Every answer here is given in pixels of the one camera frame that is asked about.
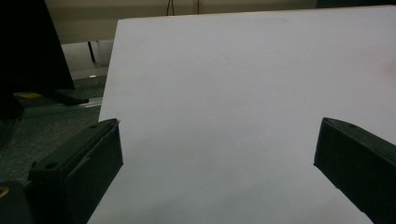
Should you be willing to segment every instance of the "gray table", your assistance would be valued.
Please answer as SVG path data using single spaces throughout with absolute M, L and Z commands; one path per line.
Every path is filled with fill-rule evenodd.
M 396 7 L 119 21 L 90 223 L 371 223 L 313 166 L 321 119 L 396 143 Z

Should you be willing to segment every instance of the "desk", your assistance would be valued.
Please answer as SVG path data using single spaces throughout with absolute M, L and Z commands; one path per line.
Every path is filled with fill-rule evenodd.
M 396 7 L 119 21 L 105 223 L 371 223 L 313 166 L 321 119 L 396 144 Z

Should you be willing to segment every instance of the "white wall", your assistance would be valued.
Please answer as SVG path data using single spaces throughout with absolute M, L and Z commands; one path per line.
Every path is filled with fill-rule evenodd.
M 317 0 L 174 0 L 177 15 L 313 8 Z M 117 21 L 165 16 L 168 0 L 46 0 L 62 44 L 113 39 Z

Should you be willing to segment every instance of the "cable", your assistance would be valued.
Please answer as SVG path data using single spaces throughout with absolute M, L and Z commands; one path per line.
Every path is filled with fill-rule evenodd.
M 168 1 L 168 7 L 166 8 L 166 16 L 169 15 L 169 7 L 171 5 L 171 2 L 172 2 L 172 15 L 175 16 L 175 7 L 173 5 L 173 0 Z

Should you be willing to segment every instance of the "black object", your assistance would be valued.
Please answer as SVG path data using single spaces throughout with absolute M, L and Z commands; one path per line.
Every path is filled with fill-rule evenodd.
M 88 49 L 90 50 L 91 61 L 92 61 L 93 63 L 96 63 L 95 55 L 93 54 L 92 45 L 91 45 L 91 42 L 90 42 L 90 41 L 88 41 Z
M 0 119 L 0 160 L 3 155 L 2 152 L 8 147 L 18 123 L 18 119 Z
M 166 8 L 166 16 L 169 15 L 169 6 L 171 5 L 171 3 L 172 3 L 172 15 L 175 16 L 175 8 L 173 5 L 173 0 L 168 1 L 168 7 Z
M 314 164 L 374 223 L 396 223 L 396 146 L 325 118 Z
M 317 8 L 396 5 L 396 0 L 318 0 Z
M 0 68 L 50 90 L 74 89 L 44 0 L 2 1 Z M 12 92 L 31 91 L 9 83 Z
M 0 183 L 0 223 L 34 224 L 22 184 Z
M 23 112 L 13 92 L 34 91 L 65 105 L 88 103 L 55 91 L 73 90 L 74 84 L 44 0 L 2 2 L 0 27 L 0 119 Z
M 105 120 L 75 135 L 30 170 L 24 190 L 0 183 L 0 223 L 87 223 L 122 166 L 118 124 Z

